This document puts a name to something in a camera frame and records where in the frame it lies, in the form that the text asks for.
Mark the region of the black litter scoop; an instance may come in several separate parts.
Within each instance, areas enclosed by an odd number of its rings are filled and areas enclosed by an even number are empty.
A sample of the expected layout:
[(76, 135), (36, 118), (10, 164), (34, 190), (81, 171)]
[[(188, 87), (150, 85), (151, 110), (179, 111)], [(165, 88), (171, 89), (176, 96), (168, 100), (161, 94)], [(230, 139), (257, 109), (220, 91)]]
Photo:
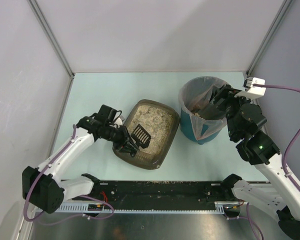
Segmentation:
[(133, 130), (131, 137), (138, 147), (146, 149), (150, 145), (151, 135), (140, 124)]

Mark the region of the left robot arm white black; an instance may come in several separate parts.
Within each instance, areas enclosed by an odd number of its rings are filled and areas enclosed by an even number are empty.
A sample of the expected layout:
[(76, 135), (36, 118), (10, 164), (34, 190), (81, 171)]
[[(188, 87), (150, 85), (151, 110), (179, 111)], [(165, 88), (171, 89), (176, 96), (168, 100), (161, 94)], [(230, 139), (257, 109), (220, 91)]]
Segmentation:
[(22, 197), (25, 200), (23, 216), (28, 218), (30, 204), (48, 214), (54, 213), (67, 200), (89, 195), (96, 178), (82, 174), (76, 179), (62, 180), (64, 172), (75, 159), (97, 140), (112, 143), (117, 152), (134, 157), (139, 148), (126, 126), (118, 124), (120, 111), (102, 105), (97, 113), (85, 116), (72, 126), (69, 139), (37, 167), (28, 166), (22, 172)]

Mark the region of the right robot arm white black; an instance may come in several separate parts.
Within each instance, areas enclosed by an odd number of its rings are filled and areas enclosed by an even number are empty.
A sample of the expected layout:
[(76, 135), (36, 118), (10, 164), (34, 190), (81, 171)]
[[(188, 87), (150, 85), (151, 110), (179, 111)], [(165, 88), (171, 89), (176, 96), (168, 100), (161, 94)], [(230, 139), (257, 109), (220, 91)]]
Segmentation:
[(279, 147), (262, 131), (267, 119), (260, 106), (251, 102), (264, 94), (263, 84), (252, 83), (246, 90), (226, 84), (216, 91), (212, 102), (225, 114), (229, 139), (237, 144), (241, 159), (260, 171), (278, 196), (251, 186), (235, 174), (221, 185), (235, 198), (272, 217), (288, 237), (300, 240), (300, 181), (284, 161)]

